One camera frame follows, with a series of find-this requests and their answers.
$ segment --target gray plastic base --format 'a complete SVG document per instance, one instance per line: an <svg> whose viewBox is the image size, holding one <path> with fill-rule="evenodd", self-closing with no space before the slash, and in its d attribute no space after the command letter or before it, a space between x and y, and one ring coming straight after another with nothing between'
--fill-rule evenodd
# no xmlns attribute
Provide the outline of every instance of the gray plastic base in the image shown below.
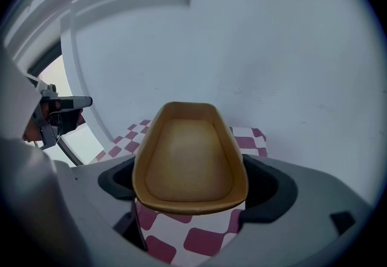
<svg viewBox="0 0 387 267"><path fill-rule="evenodd" d="M70 168L53 163L40 149L0 140L1 192L5 204L40 244L69 265L162 266L114 231L131 212L97 182L101 172L128 157ZM340 180L316 170L256 157L288 174L297 184L291 208L273 223L245 223L219 254L202 266L326 266L354 240L371 208ZM349 212L355 223L342 236L330 214Z"/></svg>

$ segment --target pink checkered cloth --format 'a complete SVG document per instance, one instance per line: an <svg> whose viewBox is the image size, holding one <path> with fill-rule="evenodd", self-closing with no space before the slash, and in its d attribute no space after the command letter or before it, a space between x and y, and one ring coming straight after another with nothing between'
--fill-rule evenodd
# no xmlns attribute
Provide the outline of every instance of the pink checkered cloth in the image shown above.
<svg viewBox="0 0 387 267"><path fill-rule="evenodd" d="M91 162L136 154L151 124L143 120L128 129ZM267 157L266 137L257 128L230 127L243 154ZM149 255L165 263L196 267L218 253L238 232L245 203L205 216L175 216L151 210L136 200L140 227Z"/></svg>

